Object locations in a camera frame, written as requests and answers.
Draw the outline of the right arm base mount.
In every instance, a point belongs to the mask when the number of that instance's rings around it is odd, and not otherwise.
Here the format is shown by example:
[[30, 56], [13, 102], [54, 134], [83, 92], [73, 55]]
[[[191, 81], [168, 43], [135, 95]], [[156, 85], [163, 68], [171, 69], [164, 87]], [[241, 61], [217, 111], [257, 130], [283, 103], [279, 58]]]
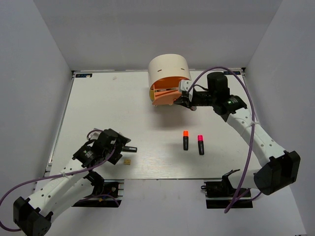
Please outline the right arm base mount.
[[[205, 194], [207, 209], [225, 209], [231, 203], [236, 191], [232, 187], [224, 186], [222, 181], [206, 181], [200, 188]], [[252, 198], [251, 193], [241, 188], [238, 197], [243, 193], [245, 195], [234, 203], [232, 208], [253, 208], [253, 204], [250, 201]]]

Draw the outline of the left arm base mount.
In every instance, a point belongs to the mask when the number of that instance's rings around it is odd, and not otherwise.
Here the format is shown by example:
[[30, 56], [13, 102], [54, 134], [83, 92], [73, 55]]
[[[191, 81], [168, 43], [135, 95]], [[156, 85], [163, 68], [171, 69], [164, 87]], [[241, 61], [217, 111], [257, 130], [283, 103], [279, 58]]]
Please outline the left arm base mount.
[[103, 191], [76, 202], [73, 207], [118, 208], [124, 195], [123, 180], [105, 180]]

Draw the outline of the small tan eraser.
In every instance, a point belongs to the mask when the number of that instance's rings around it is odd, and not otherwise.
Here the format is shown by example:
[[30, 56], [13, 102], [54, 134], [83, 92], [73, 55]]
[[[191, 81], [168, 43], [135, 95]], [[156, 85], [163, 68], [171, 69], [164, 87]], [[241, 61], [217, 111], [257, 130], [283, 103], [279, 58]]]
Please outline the small tan eraser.
[[130, 159], [125, 159], [124, 160], [124, 165], [131, 165], [131, 160]]

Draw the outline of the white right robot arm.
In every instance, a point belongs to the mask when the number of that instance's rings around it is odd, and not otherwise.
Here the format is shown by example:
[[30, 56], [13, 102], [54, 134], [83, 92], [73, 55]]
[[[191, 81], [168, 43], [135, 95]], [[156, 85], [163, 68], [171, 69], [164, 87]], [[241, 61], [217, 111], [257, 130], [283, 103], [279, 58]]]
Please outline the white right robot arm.
[[246, 103], [239, 96], [230, 93], [224, 73], [209, 73], [208, 87], [201, 91], [196, 91], [194, 86], [195, 83], [191, 81], [181, 80], [181, 96], [174, 103], [192, 111], [201, 106], [212, 107], [249, 145], [249, 153], [257, 157], [261, 166], [257, 170], [245, 167], [245, 175], [234, 170], [222, 176], [222, 189], [226, 195], [234, 196], [240, 188], [258, 189], [262, 194], [270, 195], [296, 181], [300, 156], [297, 152], [287, 151], [277, 144], [253, 120], [254, 114]]

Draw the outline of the green gel pen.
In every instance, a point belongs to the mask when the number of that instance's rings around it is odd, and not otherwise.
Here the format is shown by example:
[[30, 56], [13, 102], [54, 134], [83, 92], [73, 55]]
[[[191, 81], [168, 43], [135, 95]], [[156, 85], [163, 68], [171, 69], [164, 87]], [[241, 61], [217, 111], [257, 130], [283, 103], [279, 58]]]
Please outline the green gel pen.
[[156, 92], [163, 92], [163, 91], [170, 91], [170, 90], [177, 90], [177, 88], [163, 88], [163, 89], [157, 89]]

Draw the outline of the cream round drawer container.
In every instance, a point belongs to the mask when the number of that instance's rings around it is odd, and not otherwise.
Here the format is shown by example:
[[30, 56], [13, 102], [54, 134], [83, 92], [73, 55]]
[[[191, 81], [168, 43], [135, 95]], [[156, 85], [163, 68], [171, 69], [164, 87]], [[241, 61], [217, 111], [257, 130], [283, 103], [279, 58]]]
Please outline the cream round drawer container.
[[[178, 54], [164, 54], [152, 59], [148, 66], [149, 98], [154, 106], [172, 105], [181, 96], [181, 80], [191, 80], [186, 59]], [[177, 90], [156, 92], [157, 89]]]

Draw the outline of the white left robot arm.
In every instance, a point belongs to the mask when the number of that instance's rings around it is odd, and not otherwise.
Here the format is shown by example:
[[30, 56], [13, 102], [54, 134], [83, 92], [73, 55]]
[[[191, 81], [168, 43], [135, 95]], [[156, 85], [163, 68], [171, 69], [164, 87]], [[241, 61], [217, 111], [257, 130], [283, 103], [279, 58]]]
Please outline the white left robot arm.
[[27, 198], [13, 204], [13, 221], [27, 236], [45, 235], [52, 222], [82, 199], [103, 197], [108, 193], [104, 178], [94, 171], [109, 162], [115, 165], [130, 139], [113, 129], [105, 129], [89, 139], [64, 166], [59, 175]]

